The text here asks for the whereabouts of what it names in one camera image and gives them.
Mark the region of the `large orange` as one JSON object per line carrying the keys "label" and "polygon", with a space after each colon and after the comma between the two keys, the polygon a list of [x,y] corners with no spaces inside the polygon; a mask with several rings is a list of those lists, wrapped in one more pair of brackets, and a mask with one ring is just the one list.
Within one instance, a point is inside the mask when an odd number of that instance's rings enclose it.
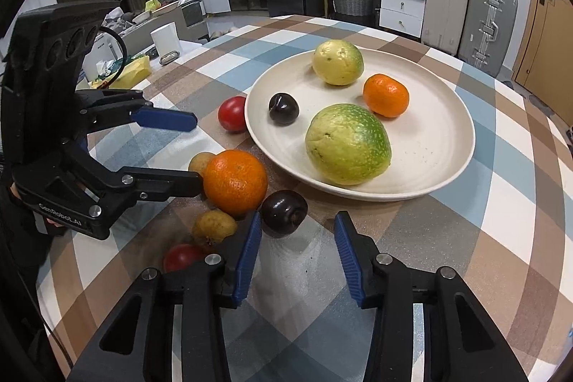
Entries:
{"label": "large orange", "polygon": [[207,164],[203,188],[215,207],[233,217],[242,217],[255,211],[264,200],[268,175],[251,153],[228,149]]}

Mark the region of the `red tomato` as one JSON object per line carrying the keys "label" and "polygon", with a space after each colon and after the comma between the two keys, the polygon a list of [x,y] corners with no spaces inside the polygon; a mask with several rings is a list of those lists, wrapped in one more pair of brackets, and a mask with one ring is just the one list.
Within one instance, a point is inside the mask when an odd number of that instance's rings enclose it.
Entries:
{"label": "red tomato", "polygon": [[173,246],[163,258],[163,271],[168,274],[172,271],[184,270],[206,257],[205,251],[195,244],[182,243]]}
{"label": "red tomato", "polygon": [[245,119],[244,96],[235,96],[225,100],[217,111],[217,119],[221,127],[230,133],[242,133],[247,129]]}

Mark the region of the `dark plum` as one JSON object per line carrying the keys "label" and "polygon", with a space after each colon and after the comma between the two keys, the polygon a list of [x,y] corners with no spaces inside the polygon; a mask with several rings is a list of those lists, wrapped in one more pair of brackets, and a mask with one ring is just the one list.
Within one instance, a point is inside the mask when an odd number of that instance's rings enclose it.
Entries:
{"label": "dark plum", "polygon": [[299,105],[288,93],[277,93],[268,105],[271,120],[278,125],[291,125],[299,116]]}
{"label": "dark plum", "polygon": [[292,190],[270,194],[261,204],[259,213],[263,230],[270,237],[286,237],[294,233],[308,214],[308,203]]}

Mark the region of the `brown longan fruit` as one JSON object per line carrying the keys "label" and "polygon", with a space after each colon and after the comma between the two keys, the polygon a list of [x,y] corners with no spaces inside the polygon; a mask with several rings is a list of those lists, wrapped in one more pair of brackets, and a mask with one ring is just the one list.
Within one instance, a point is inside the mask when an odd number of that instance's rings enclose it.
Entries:
{"label": "brown longan fruit", "polygon": [[199,246],[211,250],[233,236],[237,228],[237,222],[225,212],[207,211],[195,220],[191,234]]}

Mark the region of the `white cylinder device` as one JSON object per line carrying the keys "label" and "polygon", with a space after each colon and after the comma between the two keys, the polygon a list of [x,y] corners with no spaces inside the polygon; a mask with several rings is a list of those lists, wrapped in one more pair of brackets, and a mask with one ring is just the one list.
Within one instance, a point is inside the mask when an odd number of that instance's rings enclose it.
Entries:
{"label": "white cylinder device", "polygon": [[163,57],[172,52],[180,53],[180,39],[177,33],[175,22],[164,24],[150,32],[154,46],[159,57]]}

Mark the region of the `dark plum on plate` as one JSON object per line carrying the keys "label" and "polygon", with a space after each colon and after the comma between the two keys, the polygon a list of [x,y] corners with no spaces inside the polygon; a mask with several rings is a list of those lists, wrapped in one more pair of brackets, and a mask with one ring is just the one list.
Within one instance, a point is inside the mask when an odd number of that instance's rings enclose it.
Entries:
{"label": "dark plum on plate", "polygon": [[277,93],[268,105],[271,120],[278,125],[291,125],[299,116],[299,105],[288,93]]}

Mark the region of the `cream round plate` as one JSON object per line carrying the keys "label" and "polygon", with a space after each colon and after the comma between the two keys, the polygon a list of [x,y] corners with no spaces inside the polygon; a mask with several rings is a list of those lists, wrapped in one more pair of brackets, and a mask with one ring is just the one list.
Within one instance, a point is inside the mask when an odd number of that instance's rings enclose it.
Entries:
{"label": "cream round plate", "polygon": [[[356,200],[402,201],[456,180],[473,157],[476,135],[453,85],[385,51],[362,56],[362,76],[346,86],[326,84],[313,70],[312,52],[263,73],[245,108],[258,148],[293,177]],[[374,74],[406,87],[403,114],[385,118],[367,108],[363,86]]]}

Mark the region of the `green guava near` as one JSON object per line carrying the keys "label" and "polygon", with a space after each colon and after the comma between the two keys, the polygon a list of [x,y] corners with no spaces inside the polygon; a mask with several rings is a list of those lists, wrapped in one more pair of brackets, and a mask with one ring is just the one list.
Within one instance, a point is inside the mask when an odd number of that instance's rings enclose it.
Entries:
{"label": "green guava near", "polygon": [[306,132],[305,149],[315,169],[340,186],[378,177],[393,157],[385,126],[355,104],[335,104],[319,111]]}

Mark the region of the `yellow guava far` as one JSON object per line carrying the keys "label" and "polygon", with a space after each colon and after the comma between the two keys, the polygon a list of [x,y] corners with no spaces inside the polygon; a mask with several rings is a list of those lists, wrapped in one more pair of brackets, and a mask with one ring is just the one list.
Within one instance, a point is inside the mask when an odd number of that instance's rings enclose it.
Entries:
{"label": "yellow guava far", "polygon": [[328,40],[316,47],[312,67],[326,84],[346,86],[362,76],[364,60],[354,44],[344,40]]}

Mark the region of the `small orange tangerine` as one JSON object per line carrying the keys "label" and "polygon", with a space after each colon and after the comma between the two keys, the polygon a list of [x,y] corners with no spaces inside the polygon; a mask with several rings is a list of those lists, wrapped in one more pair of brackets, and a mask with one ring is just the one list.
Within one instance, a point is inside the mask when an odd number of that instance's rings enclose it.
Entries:
{"label": "small orange tangerine", "polygon": [[373,74],[363,85],[362,96],[371,111],[386,118],[403,114],[410,103],[408,89],[386,74]]}

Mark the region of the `wooden door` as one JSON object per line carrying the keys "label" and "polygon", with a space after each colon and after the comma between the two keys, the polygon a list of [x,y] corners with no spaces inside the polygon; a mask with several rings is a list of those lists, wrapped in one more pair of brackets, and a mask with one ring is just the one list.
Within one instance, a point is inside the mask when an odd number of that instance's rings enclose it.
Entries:
{"label": "wooden door", "polygon": [[514,78],[566,124],[572,123],[572,3],[530,0]]}

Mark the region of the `silver suitcase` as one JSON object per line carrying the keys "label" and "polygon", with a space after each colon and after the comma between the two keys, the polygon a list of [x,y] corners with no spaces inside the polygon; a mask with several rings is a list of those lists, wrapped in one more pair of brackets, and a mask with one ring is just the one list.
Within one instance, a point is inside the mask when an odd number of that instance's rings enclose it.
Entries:
{"label": "silver suitcase", "polygon": [[506,56],[517,0],[468,0],[457,56],[495,78]]}

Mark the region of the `beige suitcase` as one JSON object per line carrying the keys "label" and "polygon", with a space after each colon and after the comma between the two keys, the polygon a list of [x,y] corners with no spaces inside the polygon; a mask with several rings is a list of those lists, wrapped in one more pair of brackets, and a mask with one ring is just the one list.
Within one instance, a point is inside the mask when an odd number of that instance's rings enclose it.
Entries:
{"label": "beige suitcase", "polygon": [[468,0],[425,1],[422,42],[456,55],[461,40]]}

